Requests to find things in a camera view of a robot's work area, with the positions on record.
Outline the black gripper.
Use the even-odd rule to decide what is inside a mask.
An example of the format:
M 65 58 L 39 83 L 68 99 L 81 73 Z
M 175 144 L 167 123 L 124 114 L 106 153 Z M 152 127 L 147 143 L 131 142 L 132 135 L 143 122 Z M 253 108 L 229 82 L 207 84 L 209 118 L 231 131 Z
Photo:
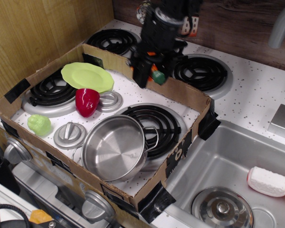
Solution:
M 178 39 L 183 19 L 184 16 L 173 18 L 163 10 L 149 10 L 142 27 L 141 41 L 133 46 L 131 55 L 133 52 L 139 53 L 139 56 L 148 51 L 156 52 L 162 57 L 156 66 L 165 76 L 170 76 L 187 46 L 187 42 Z M 148 59 L 134 58 L 132 66 L 134 81 L 140 88 L 145 88 L 152 62 Z

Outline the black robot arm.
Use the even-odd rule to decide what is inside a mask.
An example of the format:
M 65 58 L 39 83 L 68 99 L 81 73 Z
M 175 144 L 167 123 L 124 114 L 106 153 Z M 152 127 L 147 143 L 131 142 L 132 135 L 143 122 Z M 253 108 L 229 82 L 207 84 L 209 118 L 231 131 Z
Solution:
M 198 13 L 200 0 L 163 0 L 160 4 L 145 3 L 138 12 L 143 13 L 141 40 L 131 48 L 129 66 L 133 80 L 145 88 L 149 78 L 159 85 L 166 82 L 178 61 L 183 58 L 187 42 L 180 29 L 185 19 Z

